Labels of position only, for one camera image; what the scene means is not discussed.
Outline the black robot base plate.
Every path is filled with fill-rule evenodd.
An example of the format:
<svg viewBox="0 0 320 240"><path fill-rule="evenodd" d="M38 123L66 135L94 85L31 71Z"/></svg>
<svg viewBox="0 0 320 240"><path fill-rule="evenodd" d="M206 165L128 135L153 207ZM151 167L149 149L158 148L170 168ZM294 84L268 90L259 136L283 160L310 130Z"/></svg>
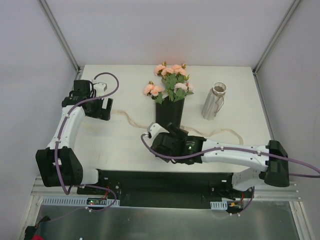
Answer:
<svg viewBox="0 0 320 240"><path fill-rule="evenodd" d="M94 187L78 188L79 195L102 196L109 188L111 199L122 207L209 209L222 199L249 199L253 191L232 188L231 173L147 172L100 170Z"/></svg>

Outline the pale pink rose stem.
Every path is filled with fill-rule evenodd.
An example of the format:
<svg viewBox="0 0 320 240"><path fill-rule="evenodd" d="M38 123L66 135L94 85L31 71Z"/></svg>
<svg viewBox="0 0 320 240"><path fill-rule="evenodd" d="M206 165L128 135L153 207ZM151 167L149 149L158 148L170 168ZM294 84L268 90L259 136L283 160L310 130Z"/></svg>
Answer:
<svg viewBox="0 0 320 240"><path fill-rule="evenodd" d="M173 102L184 100L187 96L194 94L194 87L188 81L177 83L173 90Z"/></svg>

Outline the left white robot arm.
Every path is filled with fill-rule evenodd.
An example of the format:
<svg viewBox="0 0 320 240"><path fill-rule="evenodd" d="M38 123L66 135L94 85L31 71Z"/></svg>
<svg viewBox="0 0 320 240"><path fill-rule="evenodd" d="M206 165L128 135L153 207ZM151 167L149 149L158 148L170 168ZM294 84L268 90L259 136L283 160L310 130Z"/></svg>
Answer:
<svg viewBox="0 0 320 240"><path fill-rule="evenodd" d="M95 168L85 168L75 154L78 131L85 117L108 121L113 99L103 107L107 84L90 80L75 80L73 90L61 103L62 115L56 132L45 149L36 152L37 166L46 187L88 185L99 195L106 183Z"/></svg>

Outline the peach rose stem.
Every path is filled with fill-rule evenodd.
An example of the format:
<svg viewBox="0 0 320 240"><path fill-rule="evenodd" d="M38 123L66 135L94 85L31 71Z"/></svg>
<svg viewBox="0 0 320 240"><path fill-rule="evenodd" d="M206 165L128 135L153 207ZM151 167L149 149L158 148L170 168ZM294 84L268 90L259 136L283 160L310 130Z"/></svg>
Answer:
<svg viewBox="0 0 320 240"><path fill-rule="evenodd" d="M156 103L163 103L164 89L161 86L154 85L152 81L149 81L148 84L143 89L143 94L147 97L151 97Z"/></svg>
<svg viewBox="0 0 320 240"><path fill-rule="evenodd" d="M155 67L154 75L161 77L161 82L163 84L167 82L166 77L169 77L171 75L174 75L175 77L177 76L175 70L172 67L167 66L167 63L165 61Z"/></svg>

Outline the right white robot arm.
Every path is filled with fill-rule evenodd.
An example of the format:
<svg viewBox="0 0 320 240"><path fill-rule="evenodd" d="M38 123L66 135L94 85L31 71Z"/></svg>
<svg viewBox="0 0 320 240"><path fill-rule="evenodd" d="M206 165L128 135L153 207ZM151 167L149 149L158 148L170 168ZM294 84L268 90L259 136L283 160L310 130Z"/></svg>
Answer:
<svg viewBox="0 0 320 240"><path fill-rule="evenodd" d="M279 188L290 185L288 154L279 141L238 146L189 135L171 123L166 128L152 123L147 128L147 137L152 140L150 152L166 162L245 167L243 171L234 172L231 181L225 184L225 192L230 197L237 197L259 183Z"/></svg>

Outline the peach rose stem top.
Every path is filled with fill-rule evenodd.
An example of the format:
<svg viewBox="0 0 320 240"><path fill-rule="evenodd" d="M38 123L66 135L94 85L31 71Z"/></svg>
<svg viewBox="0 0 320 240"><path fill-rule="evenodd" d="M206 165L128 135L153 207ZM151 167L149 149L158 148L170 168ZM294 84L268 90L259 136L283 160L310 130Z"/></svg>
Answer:
<svg viewBox="0 0 320 240"><path fill-rule="evenodd" d="M167 82L166 77L169 77L171 75L174 75L175 77L177 76L175 70L172 67L167 66L167 63L165 61L155 67L154 75L161 77L161 82L163 84Z"/></svg>

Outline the black wrapping paper sheet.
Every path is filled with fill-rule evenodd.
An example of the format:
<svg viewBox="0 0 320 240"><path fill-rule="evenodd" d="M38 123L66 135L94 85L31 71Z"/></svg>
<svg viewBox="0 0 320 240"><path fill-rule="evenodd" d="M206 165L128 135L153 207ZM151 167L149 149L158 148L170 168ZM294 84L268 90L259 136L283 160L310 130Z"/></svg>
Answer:
<svg viewBox="0 0 320 240"><path fill-rule="evenodd" d="M163 102L155 103L155 122L166 128L169 123L176 127L181 126L185 100L170 101L166 97Z"/></svg>

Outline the orange rose stem with bud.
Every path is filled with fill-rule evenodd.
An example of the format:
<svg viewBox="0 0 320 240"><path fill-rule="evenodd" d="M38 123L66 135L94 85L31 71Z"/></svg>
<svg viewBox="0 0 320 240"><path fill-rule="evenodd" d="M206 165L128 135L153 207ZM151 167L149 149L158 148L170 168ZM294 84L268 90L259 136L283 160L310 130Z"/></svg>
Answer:
<svg viewBox="0 0 320 240"><path fill-rule="evenodd" d="M176 73L176 77L172 74L169 77L166 77L166 83L162 83L165 87L164 92L166 93L167 97L170 101L173 102L174 100L174 87L177 83L186 83L189 82L190 75L186 72L186 65L173 65L171 68L174 69L174 72Z"/></svg>

